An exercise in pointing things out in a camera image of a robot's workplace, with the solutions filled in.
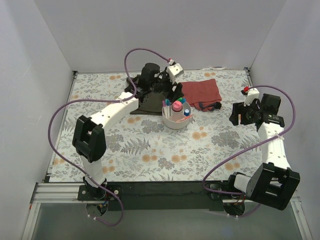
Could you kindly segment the pink pencil case tube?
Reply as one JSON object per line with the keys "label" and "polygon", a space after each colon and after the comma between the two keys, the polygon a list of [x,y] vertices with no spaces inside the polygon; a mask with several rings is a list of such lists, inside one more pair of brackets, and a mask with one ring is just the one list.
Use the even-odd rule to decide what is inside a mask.
{"label": "pink pencil case tube", "polygon": [[174,101],[171,105],[171,109],[174,112],[180,112],[183,109],[183,105],[180,101]]}

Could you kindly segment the teal cap white marker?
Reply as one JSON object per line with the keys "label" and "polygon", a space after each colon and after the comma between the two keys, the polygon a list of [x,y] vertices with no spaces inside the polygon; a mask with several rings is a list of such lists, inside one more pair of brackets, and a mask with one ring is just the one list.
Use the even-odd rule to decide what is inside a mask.
{"label": "teal cap white marker", "polygon": [[169,99],[166,99],[166,100],[165,100],[165,103],[166,103],[167,106],[170,106],[170,105],[171,105],[171,102],[170,102]]}

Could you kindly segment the blue and grey stubby marker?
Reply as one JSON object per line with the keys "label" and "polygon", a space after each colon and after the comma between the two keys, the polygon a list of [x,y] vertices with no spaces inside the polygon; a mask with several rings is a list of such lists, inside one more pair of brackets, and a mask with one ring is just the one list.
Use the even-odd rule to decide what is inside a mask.
{"label": "blue and grey stubby marker", "polygon": [[185,109],[183,114],[184,114],[184,116],[188,117],[190,115],[190,110],[189,109]]}

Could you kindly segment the orange pink pen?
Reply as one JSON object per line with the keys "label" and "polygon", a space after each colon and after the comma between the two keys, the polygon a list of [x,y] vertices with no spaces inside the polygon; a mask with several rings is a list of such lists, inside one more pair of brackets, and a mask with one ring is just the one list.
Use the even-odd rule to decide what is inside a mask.
{"label": "orange pink pen", "polygon": [[178,119],[178,120],[176,121],[176,123],[184,122],[184,121],[192,118],[193,116],[194,116],[194,114],[191,114],[191,115],[189,115],[189,116],[185,116],[185,117],[183,117],[183,118],[181,118],[181,119]]}

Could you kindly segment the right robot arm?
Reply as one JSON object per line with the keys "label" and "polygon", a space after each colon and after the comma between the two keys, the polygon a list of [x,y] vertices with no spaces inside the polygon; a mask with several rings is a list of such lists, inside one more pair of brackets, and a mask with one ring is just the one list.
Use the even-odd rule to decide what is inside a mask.
{"label": "right robot arm", "polygon": [[284,210],[300,183],[299,173],[292,170],[285,153],[285,144],[280,133],[284,131],[284,118],[278,115],[281,98],[263,94],[256,88],[244,91],[245,100],[234,103],[231,123],[254,124],[260,139],[262,164],[247,176],[236,172],[230,176],[232,183],[226,186],[227,195],[237,199],[245,193],[248,200]]}

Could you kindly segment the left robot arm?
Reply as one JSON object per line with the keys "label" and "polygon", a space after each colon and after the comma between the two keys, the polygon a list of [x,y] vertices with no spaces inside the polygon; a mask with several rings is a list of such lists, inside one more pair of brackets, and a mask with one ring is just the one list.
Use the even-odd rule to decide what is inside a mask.
{"label": "left robot arm", "polygon": [[161,94],[171,102],[183,97],[182,84],[176,79],[184,73],[179,63],[172,62],[160,70],[155,63],[146,63],[135,78],[127,78],[128,86],[117,98],[101,111],[89,117],[80,116],[76,121],[72,145],[80,155],[85,171],[86,191],[95,199],[106,196],[107,180],[103,173],[102,157],[107,150],[106,133],[126,115],[150,100],[150,94]]}

